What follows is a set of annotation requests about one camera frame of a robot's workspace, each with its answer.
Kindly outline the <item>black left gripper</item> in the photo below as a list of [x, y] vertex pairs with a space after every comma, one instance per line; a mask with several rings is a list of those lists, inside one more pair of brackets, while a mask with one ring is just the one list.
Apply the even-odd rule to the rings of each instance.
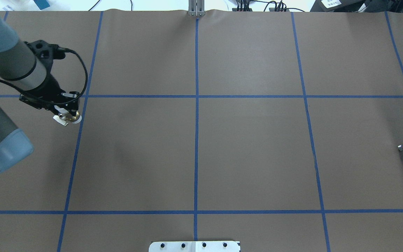
[[69, 113], [76, 116], [79, 109], [78, 91], [66, 92], [60, 88], [57, 80], [48, 73], [44, 82], [37, 88], [20, 95], [20, 101], [37, 110], [47, 110], [55, 115]]

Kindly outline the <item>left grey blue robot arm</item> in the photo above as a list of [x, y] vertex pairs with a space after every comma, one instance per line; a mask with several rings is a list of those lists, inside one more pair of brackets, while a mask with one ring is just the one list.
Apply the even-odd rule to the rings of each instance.
[[[52, 74], [53, 63], [73, 54], [83, 67], [81, 91], [64, 90]], [[80, 98], [89, 81], [88, 70], [80, 55], [44, 40], [27, 42], [0, 16], [0, 87], [12, 89], [11, 98], [36, 110], [53, 114], [63, 126], [80, 123]], [[26, 133], [0, 107], [0, 173], [31, 155], [34, 146]]]

